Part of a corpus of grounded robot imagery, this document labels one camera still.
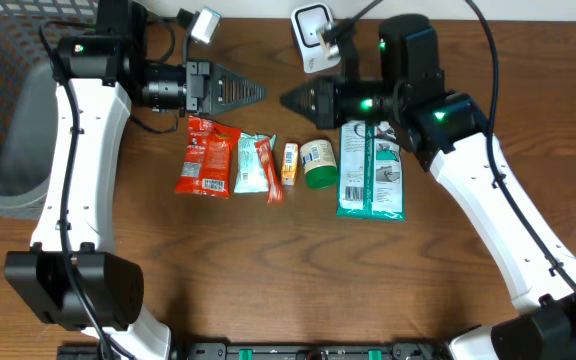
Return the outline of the red snack bag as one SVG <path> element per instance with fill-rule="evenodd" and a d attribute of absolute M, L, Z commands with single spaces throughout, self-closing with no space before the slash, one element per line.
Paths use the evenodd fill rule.
<path fill-rule="evenodd" d="M 231 156 L 242 130 L 190 116 L 188 143 L 178 178 L 177 194 L 230 197 Z"/>

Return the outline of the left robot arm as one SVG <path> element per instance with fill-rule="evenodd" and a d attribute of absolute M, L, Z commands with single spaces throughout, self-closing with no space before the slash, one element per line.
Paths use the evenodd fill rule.
<path fill-rule="evenodd" d="M 141 268 L 116 253 L 119 145 L 133 106 L 220 114 L 239 76 L 208 60 L 149 61 L 131 35 L 64 38 L 47 55 L 57 83 L 47 197 L 28 249 L 7 254 L 5 278 L 41 322 L 96 338 L 97 358 L 168 359 L 171 329 L 144 305 Z"/>

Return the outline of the green lidded jar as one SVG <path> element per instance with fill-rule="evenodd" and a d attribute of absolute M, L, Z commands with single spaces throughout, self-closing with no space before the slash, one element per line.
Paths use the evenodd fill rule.
<path fill-rule="evenodd" d="M 300 149 L 300 160 L 310 189 L 323 189 L 338 183 L 337 163 L 332 144 L 328 140 L 305 143 Z"/>

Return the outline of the green white glove pack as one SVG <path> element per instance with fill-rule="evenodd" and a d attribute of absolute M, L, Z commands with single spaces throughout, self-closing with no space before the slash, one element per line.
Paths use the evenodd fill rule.
<path fill-rule="evenodd" d="M 386 121 L 341 127 L 338 216 L 405 220 L 401 148 L 395 140 Z"/>

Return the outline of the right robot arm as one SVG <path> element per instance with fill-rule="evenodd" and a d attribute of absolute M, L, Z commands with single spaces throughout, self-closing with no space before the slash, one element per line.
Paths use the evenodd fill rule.
<path fill-rule="evenodd" d="M 492 255 L 517 318 L 447 343 L 453 359 L 576 359 L 576 257 L 523 190 L 492 134 L 493 118 L 442 79 L 316 77 L 280 103 L 319 129 L 388 121 L 393 140 L 455 199 Z"/>

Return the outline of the mint green snack bag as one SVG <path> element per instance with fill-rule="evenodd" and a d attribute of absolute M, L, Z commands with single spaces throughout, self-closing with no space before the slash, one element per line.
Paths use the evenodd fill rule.
<path fill-rule="evenodd" d="M 272 137 L 255 134 L 242 133 L 237 145 L 238 150 L 238 171 L 234 192 L 259 193 L 268 191 L 268 181 L 261 167 L 255 143 L 268 139 L 271 147 L 274 147 L 276 136 Z"/>

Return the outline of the red snack stick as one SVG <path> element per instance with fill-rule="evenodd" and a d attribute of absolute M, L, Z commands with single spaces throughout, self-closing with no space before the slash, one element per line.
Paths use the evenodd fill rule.
<path fill-rule="evenodd" d="M 283 188 L 277 177 L 273 151 L 269 139 L 263 139 L 255 143 L 261 167 L 268 182 L 268 203 L 281 203 L 284 200 Z"/>

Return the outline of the orange tissue pack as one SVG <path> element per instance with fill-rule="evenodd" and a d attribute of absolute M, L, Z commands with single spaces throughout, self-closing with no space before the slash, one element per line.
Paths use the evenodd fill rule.
<path fill-rule="evenodd" d="M 284 147 L 281 181 L 284 186 L 294 186 L 298 173 L 299 146 L 286 143 Z"/>

